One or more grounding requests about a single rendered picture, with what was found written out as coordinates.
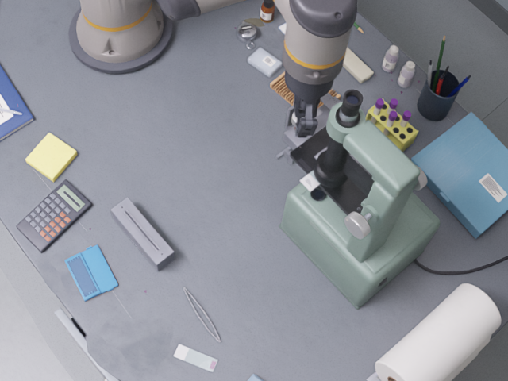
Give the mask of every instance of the green microscope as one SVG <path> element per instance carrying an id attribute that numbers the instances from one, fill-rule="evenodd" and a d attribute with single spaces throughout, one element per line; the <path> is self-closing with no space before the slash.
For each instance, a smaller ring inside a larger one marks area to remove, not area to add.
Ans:
<path id="1" fill-rule="evenodd" d="M 423 252 L 439 219 L 413 193 L 425 174 L 365 121 L 362 94 L 343 99 L 291 153 L 321 185 L 289 192 L 281 228 L 360 308 Z"/>

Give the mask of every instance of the yellow ring on robot arm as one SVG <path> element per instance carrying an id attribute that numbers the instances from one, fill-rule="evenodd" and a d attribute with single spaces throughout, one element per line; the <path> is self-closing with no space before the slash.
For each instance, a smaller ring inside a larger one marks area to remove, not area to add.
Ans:
<path id="1" fill-rule="evenodd" d="M 287 48 L 286 46 L 286 41 L 284 40 L 284 48 L 286 49 L 286 53 L 287 55 L 294 61 L 296 62 L 298 65 L 300 66 L 303 66 L 303 67 L 306 67 L 307 69 L 313 69 L 313 70 L 325 70 L 325 69 L 330 69 L 331 67 L 334 67 L 335 65 L 337 65 L 338 63 L 340 63 L 343 59 L 344 59 L 344 56 L 345 54 L 340 58 L 338 59 L 337 61 L 335 62 L 332 62 L 332 63 L 329 63 L 328 65 L 313 65 L 311 63 L 306 63 L 306 62 L 303 62 L 301 60 L 299 60 L 298 58 L 296 58 L 295 56 L 293 56 L 291 54 L 291 52 L 289 51 L 289 49 Z"/>
<path id="2" fill-rule="evenodd" d="M 125 25 L 125 26 L 119 26 L 118 28 L 106 28 L 104 26 L 99 26 L 97 24 L 94 24 L 92 21 L 88 20 L 85 17 L 85 15 L 83 15 L 83 18 L 86 20 L 86 22 L 88 24 L 90 24 L 91 26 L 93 26 L 96 29 L 104 30 L 105 32 L 121 32 L 122 30 L 131 29 L 132 27 L 140 24 L 148 16 L 148 14 L 150 13 L 150 11 L 152 10 L 152 6 L 153 6 L 153 2 L 150 3 L 150 8 L 148 8 L 147 12 L 143 16 L 141 16 L 141 18 L 139 20 L 136 20 L 135 22 L 133 22 L 131 24 L 128 24 L 128 25 Z"/>

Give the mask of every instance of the green pencil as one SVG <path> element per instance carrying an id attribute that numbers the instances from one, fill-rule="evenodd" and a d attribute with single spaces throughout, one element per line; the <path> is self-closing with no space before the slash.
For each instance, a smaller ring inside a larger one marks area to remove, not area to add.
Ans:
<path id="1" fill-rule="evenodd" d="M 437 60 L 436 74 L 434 75 L 432 91 L 436 92 L 437 81 L 439 80 L 439 69 L 441 69 L 441 58 L 443 58 L 443 51 L 445 50 L 445 41 L 446 36 L 443 36 L 443 41 L 441 42 L 441 50 L 439 51 L 439 59 Z"/>
<path id="2" fill-rule="evenodd" d="M 355 26 L 355 28 L 357 28 L 357 29 L 358 29 L 358 32 L 360 32 L 360 33 L 362 33 L 362 34 L 365 34 L 364 30 L 363 30 L 363 29 L 361 29 L 361 27 L 359 27 L 357 23 L 355 23 L 355 24 L 354 24 L 354 26 Z"/>

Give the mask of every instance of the paper towel roll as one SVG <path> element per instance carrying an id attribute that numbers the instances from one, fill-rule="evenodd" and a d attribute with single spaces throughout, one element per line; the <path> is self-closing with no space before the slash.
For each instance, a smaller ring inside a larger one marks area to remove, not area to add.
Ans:
<path id="1" fill-rule="evenodd" d="M 377 360 L 375 371 L 381 381 L 451 381 L 500 325 L 492 299 L 463 283 Z"/>

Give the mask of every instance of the small plastic bottle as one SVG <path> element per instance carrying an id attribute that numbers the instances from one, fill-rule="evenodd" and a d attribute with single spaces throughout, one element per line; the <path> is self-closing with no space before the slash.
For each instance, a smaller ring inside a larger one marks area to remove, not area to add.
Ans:
<path id="1" fill-rule="evenodd" d="M 395 119 L 397 119 L 397 111 L 392 111 L 390 115 L 388 115 L 387 126 L 391 127 L 392 125 L 394 125 Z"/>
<path id="2" fill-rule="evenodd" d="M 404 114 L 402 115 L 402 120 L 400 121 L 401 127 L 406 127 L 407 122 L 411 119 L 411 112 L 410 111 L 404 111 Z"/>
<path id="3" fill-rule="evenodd" d="M 391 101 L 390 101 L 390 109 L 388 110 L 389 113 L 391 113 L 392 111 L 397 111 L 397 105 L 398 105 L 398 100 L 395 99 L 395 98 L 392 98 Z"/>
<path id="4" fill-rule="evenodd" d="M 384 106 L 384 101 L 382 98 L 379 98 L 377 101 L 375 101 L 374 115 L 379 115 L 383 106 Z"/>
<path id="5" fill-rule="evenodd" d="M 387 73 L 393 73 L 398 61 L 398 47 L 391 45 L 384 55 L 382 68 Z"/>
<path id="6" fill-rule="evenodd" d="M 275 12 L 275 3 L 273 0 L 264 0 L 261 6 L 260 18 L 263 22 L 272 22 Z"/>
<path id="7" fill-rule="evenodd" d="M 411 83 L 413 82 L 414 73 L 416 65 L 413 61 L 407 61 L 406 64 L 402 67 L 400 71 L 400 75 L 397 79 L 397 84 L 403 88 L 406 89 L 409 86 L 411 86 Z"/>

